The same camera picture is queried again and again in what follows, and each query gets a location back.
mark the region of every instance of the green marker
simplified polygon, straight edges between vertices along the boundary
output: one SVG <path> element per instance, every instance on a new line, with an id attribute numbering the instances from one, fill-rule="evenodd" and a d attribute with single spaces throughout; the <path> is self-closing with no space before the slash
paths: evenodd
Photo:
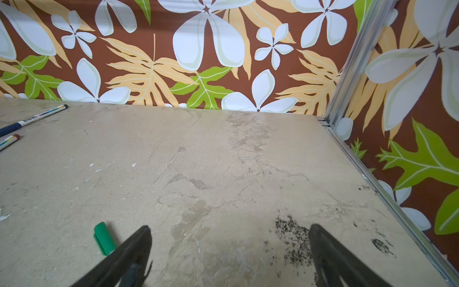
<path id="1" fill-rule="evenodd" d="M 101 222 L 94 227 L 94 239 L 105 256 L 110 255 L 116 249 L 115 241 L 110 232 L 108 232 L 105 222 Z"/>

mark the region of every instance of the floral wallpaper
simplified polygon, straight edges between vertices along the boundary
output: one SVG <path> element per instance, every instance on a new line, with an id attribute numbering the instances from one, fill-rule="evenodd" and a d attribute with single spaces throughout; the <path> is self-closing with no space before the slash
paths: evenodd
<path id="1" fill-rule="evenodd" d="M 335 129 L 457 270 L 458 5 L 397 3 Z"/>
<path id="2" fill-rule="evenodd" d="M 3 0 L 0 96 L 324 115 L 369 0 Z"/>

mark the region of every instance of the worn table surface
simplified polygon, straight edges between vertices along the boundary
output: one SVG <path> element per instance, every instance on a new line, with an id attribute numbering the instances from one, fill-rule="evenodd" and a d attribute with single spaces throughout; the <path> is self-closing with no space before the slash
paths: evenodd
<path id="1" fill-rule="evenodd" d="M 0 124 L 58 104 L 0 98 Z M 101 221 L 149 225 L 146 286 L 311 286 L 312 223 L 393 286 L 446 285 L 313 116 L 68 105 L 0 152 L 0 286 L 70 285 Z"/>

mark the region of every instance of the table surface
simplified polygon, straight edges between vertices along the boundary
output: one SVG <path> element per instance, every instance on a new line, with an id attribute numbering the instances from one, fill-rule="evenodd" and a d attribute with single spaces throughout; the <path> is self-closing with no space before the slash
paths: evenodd
<path id="1" fill-rule="evenodd" d="M 59 104 L 0 98 L 0 126 Z M 0 286 L 72 284 L 101 221 L 151 228 L 146 286 L 311 286 L 312 223 L 395 287 L 446 286 L 313 116 L 67 104 L 0 152 Z"/>

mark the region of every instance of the green leaf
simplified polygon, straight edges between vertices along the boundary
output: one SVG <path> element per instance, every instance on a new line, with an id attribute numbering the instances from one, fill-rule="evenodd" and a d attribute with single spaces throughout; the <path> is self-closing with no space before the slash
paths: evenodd
<path id="1" fill-rule="evenodd" d="M 428 177 L 459 186 L 459 158 L 455 158 L 442 138 L 413 119 L 417 152 L 409 152 L 390 140 L 391 152 L 381 149 L 376 155 L 380 162 L 387 161 L 383 169 L 399 166 L 404 169 L 395 189 L 414 186 Z"/>
<path id="2" fill-rule="evenodd" d="M 354 141 L 354 144 L 351 144 L 351 149 L 352 152 L 355 153 L 355 155 L 359 158 L 362 159 L 367 152 L 367 150 L 360 150 L 360 146 L 362 145 L 362 142 L 358 140 L 358 138 Z"/>
<path id="3" fill-rule="evenodd" d="M 51 88 L 57 88 L 63 80 L 48 75 L 35 74 L 35 71 L 45 67 L 48 59 L 48 56 L 28 56 L 22 62 L 19 62 L 18 65 L 14 65 L 15 68 L 24 73 L 4 72 L 1 78 L 7 84 L 20 84 L 27 76 L 28 79 L 24 93 L 28 98 L 35 99 L 42 92 L 45 100 L 60 100 Z"/>
<path id="4" fill-rule="evenodd" d="M 357 0 L 354 2 L 354 11 L 355 16 L 357 17 L 357 32 L 360 31 L 360 25 L 362 25 L 362 22 L 367 15 L 370 3 L 371 0 Z"/>
<path id="5" fill-rule="evenodd" d="M 196 76 L 190 77 L 197 82 L 198 85 L 177 83 L 170 88 L 170 90 L 174 95 L 186 95 L 196 90 L 196 87 L 199 87 L 199 89 L 189 98 L 186 103 L 187 107 L 198 107 L 202 102 L 205 102 L 205 109 L 219 110 L 220 108 L 217 106 L 217 101 L 215 99 L 223 99 L 227 94 L 233 91 L 221 86 L 209 85 L 208 82 L 221 79 L 231 71 L 231 69 L 231 67 L 212 67 L 202 73 L 197 73 Z"/>
<path id="6" fill-rule="evenodd" d="M 445 235 L 459 231 L 459 189 L 443 201 L 435 218 L 435 234 Z"/>
<path id="7" fill-rule="evenodd" d="M 150 0 L 134 0 L 142 8 L 145 18 L 148 20 L 148 24 L 151 25 L 151 9 Z"/>

